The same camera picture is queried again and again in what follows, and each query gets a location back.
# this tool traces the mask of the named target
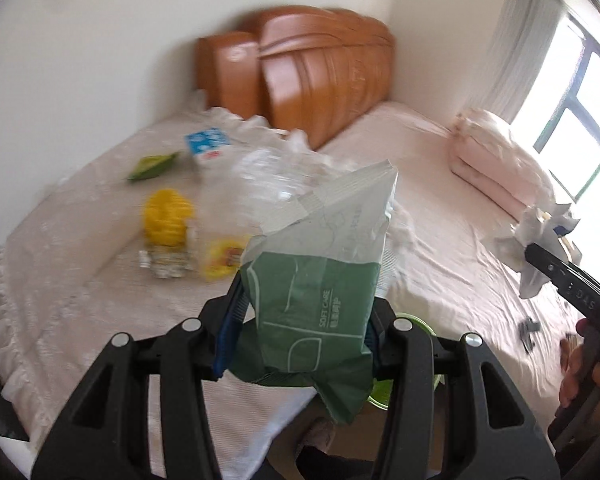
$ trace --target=human hand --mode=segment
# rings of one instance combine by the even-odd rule
[[[587,325],[586,319],[581,319],[576,325],[576,330],[580,335],[583,335]],[[582,367],[582,345],[578,346],[570,355],[567,371],[560,385],[560,405],[564,408],[571,404],[571,401],[576,398],[580,389],[580,381],[578,380],[578,372]],[[600,363],[593,368],[593,381],[600,387]],[[600,425],[600,403],[592,414],[591,421]]]

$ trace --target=green basket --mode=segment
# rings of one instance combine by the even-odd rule
[[[396,313],[395,317],[405,317],[407,319],[410,319],[412,322],[414,322],[416,325],[421,327],[429,334],[433,336],[436,335],[436,333],[433,332],[432,328],[417,316],[412,316],[411,314],[398,312]],[[436,375],[433,377],[434,390],[438,387],[441,380],[442,376],[440,375]],[[371,402],[374,406],[380,408],[381,410],[388,410],[389,399],[391,398],[391,389],[393,386],[394,382],[392,380],[376,381],[374,379],[374,389],[371,391],[371,395],[369,396],[368,401]]]

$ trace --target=crumpled white plastic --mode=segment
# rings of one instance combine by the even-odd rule
[[[538,295],[549,278],[525,260],[525,249],[536,243],[564,262],[579,265],[582,253],[564,238],[579,219],[571,215],[571,204],[553,204],[549,211],[528,207],[516,226],[508,225],[482,240],[484,246],[503,264],[520,273],[520,298],[528,300]]]

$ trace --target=black pants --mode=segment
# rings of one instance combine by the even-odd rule
[[[374,463],[331,456],[315,447],[305,447],[296,459],[296,467],[304,480],[367,480]],[[251,480],[285,479],[265,460]]]

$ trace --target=brown leather headboard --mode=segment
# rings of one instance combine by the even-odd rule
[[[386,25],[343,9],[275,7],[196,44],[209,106],[300,128],[313,149],[386,98],[393,64]]]

